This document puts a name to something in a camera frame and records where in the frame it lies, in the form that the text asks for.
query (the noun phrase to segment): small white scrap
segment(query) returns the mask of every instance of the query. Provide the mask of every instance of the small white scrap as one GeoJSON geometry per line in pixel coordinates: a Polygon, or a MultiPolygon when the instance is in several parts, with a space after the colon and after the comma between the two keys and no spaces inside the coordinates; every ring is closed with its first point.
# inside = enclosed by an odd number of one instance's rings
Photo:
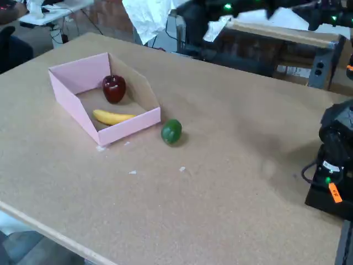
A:
{"type": "Polygon", "coordinates": [[[105,146],[97,145],[97,146],[96,146],[96,149],[97,149],[98,152],[103,152],[103,151],[106,149],[106,147],[105,147],[105,146]]]}

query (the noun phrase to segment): white desk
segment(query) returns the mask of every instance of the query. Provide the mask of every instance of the white desk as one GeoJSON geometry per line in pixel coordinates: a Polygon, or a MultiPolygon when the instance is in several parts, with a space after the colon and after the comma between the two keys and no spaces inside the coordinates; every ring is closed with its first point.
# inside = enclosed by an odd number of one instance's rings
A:
{"type": "Polygon", "coordinates": [[[19,19],[20,22],[25,22],[32,25],[44,26],[50,22],[55,24],[55,27],[50,31],[54,48],[62,43],[61,28],[55,23],[56,20],[64,18],[71,13],[74,13],[82,8],[88,7],[93,4],[94,0],[66,0],[61,3],[54,4],[53,6],[43,6],[50,12],[45,13],[43,18],[36,18],[32,14],[27,14],[19,19]]]}

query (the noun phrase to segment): plastic fruit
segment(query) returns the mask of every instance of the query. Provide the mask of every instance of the plastic fruit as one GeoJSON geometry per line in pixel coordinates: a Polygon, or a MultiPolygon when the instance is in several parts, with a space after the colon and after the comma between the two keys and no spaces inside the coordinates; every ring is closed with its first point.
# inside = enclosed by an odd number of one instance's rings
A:
{"type": "Polygon", "coordinates": [[[161,137],[169,145],[176,143],[181,137],[182,126],[178,120],[168,120],[161,131],[161,137]]]}
{"type": "Polygon", "coordinates": [[[125,80],[117,75],[104,77],[101,86],[106,100],[111,104],[116,104],[121,101],[126,92],[125,80]]]}
{"type": "Polygon", "coordinates": [[[132,114],[118,114],[112,112],[106,112],[104,110],[96,109],[93,111],[93,116],[97,121],[104,123],[106,125],[115,125],[118,123],[122,123],[125,120],[129,120],[136,115],[132,114]]]}

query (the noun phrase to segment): cork board surface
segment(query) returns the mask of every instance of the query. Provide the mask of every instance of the cork board surface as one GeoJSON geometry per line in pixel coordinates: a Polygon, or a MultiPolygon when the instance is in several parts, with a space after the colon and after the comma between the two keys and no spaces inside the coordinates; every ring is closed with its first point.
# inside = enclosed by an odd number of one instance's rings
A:
{"type": "Polygon", "coordinates": [[[0,209],[70,250],[98,265],[334,263],[342,221],[304,205],[299,172],[343,96],[95,34],[0,82],[0,209]],[[102,52],[147,77],[180,145],[156,125],[99,152],[55,102],[48,67],[102,52]]]}

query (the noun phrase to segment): green light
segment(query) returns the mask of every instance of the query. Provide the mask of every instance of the green light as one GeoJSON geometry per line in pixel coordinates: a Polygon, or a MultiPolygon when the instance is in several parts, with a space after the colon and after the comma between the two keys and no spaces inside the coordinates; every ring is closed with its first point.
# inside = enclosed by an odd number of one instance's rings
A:
{"type": "Polygon", "coordinates": [[[230,10],[230,9],[232,9],[232,5],[231,4],[225,4],[224,5],[224,9],[230,10]]]}

